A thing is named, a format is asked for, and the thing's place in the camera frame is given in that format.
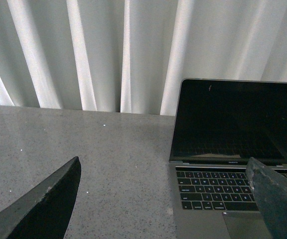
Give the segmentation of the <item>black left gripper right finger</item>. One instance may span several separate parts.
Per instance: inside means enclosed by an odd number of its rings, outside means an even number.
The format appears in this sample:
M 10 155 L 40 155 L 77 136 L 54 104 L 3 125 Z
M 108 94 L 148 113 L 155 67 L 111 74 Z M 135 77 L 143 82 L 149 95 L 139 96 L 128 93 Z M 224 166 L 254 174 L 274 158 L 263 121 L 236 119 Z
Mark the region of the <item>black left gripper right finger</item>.
M 287 178 L 253 157 L 248 161 L 246 175 L 272 237 L 287 239 Z

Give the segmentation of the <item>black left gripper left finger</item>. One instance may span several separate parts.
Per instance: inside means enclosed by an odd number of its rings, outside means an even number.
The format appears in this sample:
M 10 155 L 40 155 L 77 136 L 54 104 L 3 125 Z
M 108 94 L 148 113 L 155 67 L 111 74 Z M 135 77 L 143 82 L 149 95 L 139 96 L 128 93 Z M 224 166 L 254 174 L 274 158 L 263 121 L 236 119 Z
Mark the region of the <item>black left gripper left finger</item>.
M 76 202 L 76 156 L 0 212 L 0 239 L 62 239 Z

